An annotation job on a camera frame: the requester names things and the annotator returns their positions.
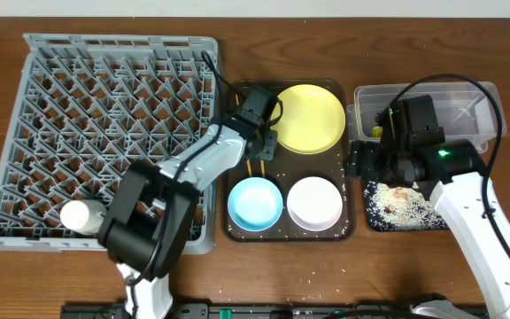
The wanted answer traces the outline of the white bowl with food scraps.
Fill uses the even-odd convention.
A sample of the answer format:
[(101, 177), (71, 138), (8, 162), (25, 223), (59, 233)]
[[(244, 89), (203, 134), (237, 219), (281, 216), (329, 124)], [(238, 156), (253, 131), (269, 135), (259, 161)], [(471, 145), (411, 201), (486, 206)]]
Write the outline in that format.
[(310, 231), (331, 228), (344, 204), (338, 188), (325, 178), (310, 176), (296, 182), (287, 196), (287, 211), (299, 227)]

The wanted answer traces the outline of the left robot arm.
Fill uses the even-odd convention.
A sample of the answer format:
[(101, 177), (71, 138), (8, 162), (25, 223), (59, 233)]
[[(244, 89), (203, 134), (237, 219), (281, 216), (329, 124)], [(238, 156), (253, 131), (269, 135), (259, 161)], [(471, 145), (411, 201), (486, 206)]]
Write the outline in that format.
[(218, 177), (274, 142), (274, 111), (283, 102), (255, 86), (232, 114), (223, 113), (179, 155), (155, 165), (145, 160), (124, 173), (97, 239), (127, 287), (131, 318), (163, 318), (172, 306), (168, 274), (182, 254), (199, 197)]

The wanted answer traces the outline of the green snack wrapper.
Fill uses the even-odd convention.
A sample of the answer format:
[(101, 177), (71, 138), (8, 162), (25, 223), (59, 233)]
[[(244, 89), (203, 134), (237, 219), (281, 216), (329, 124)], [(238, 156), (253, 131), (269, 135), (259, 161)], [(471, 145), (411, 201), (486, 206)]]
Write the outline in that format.
[(383, 134), (383, 128), (379, 126), (375, 126), (371, 129), (372, 137), (381, 137)]

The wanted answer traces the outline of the yellow round plate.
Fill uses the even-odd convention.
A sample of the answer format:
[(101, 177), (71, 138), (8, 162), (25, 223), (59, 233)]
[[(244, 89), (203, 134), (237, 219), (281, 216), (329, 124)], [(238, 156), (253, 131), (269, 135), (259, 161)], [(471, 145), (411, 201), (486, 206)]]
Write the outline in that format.
[(271, 119), (278, 143), (289, 151), (311, 155), (334, 146), (345, 130), (344, 108), (329, 90), (298, 84), (283, 90)]

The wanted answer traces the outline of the wooden chopstick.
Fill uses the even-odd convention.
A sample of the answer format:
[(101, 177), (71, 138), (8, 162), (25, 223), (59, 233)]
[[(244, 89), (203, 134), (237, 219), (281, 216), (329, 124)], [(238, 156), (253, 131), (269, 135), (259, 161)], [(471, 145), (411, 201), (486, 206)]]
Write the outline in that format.
[[(235, 100), (236, 100), (236, 106), (237, 106), (237, 107), (239, 107), (239, 104), (240, 104), (239, 102), (240, 102), (240, 101), (239, 101), (239, 96), (238, 96), (238, 94), (237, 94), (237, 93), (235, 94)], [(247, 168), (248, 176), (249, 176), (249, 177), (253, 177), (253, 175), (252, 175), (252, 169), (251, 169), (251, 162), (250, 162), (250, 160), (249, 160), (249, 159), (247, 159), (247, 158), (246, 158), (246, 160), (245, 160), (245, 166), (246, 166), (246, 168)]]
[(265, 178), (266, 177), (265, 161), (260, 160), (259, 163), (260, 163), (261, 175), (263, 178)]

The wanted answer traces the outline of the light blue bowl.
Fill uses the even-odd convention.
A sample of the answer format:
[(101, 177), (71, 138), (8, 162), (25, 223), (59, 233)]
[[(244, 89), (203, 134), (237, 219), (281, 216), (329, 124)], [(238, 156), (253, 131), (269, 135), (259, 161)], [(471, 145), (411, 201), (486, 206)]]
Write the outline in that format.
[(232, 188), (227, 209), (229, 217), (241, 229), (260, 232), (271, 228), (280, 219), (282, 194), (271, 181), (249, 177)]

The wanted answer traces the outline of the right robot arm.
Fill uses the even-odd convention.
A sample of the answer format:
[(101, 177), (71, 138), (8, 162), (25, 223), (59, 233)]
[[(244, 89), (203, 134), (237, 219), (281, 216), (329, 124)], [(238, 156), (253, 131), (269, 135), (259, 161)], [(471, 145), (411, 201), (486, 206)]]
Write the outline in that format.
[(379, 142), (351, 143), (348, 176), (419, 192), (451, 230), (492, 318), (510, 318), (510, 223), (490, 170), (466, 139), (446, 141), (429, 95), (376, 116)]

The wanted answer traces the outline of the white plastic cup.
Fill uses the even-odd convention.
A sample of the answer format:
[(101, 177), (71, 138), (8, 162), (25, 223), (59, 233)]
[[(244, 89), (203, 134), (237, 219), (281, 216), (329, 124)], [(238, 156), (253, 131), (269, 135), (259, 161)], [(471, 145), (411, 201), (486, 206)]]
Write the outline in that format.
[(97, 200), (72, 200), (61, 208), (60, 221), (68, 229), (82, 235), (96, 235), (106, 212), (106, 207)]

